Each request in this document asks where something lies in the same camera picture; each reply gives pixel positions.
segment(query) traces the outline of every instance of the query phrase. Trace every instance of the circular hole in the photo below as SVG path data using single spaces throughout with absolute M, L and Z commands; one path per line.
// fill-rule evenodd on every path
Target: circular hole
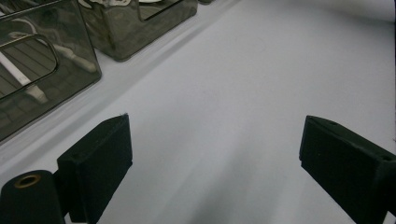
M 37 183 L 40 180 L 41 176 L 40 175 L 27 175 L 22 177 L 15 183 L 15 188 L 17 189 L 24 189 L 27 187 L 30 187 Z

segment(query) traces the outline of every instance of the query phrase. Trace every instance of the plastic organizer tray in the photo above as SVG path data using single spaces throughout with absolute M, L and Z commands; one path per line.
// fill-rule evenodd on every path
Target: plastic organizer tray
M 78 2 L 0 1 L 0 141 L 101 77 Z
M 134 53 L 197 12 L 197 0 L 80 0 L 93 46 L 116 61 Z

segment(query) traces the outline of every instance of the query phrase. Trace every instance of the clear plastic storage bin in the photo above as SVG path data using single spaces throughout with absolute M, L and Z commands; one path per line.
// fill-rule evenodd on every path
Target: clear plastic storage bin
M 95 48 L 116 61 L 134 53 L 197 12 L 197 0 L 80 0 Z
M 101 77 L 76 0 L 0 1 L 0 141 Z

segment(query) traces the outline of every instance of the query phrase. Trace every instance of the white surface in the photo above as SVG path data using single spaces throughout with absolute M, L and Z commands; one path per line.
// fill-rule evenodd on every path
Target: white surface
M 134 165 L 100 223 L 353 223 L 300 167 L 304 118 L 395 152 L 393 18 L 388 0 L 200 6 L 126 63 L 99 53 L 98 84 L 0 147 L 0 184 L 127 112 Z

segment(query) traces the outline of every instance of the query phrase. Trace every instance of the black plastic clamp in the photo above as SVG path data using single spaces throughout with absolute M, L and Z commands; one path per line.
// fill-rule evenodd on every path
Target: black plastic clamp
M 38 170 L 2 188 L 0 223 L 97 223 L 132 165 L 128 115 L 105 120 L 58 160 L 58 171 Z
M 331 120 L 308 116 L 302 167 L 358 224 L 396 216 L 396 156 Z

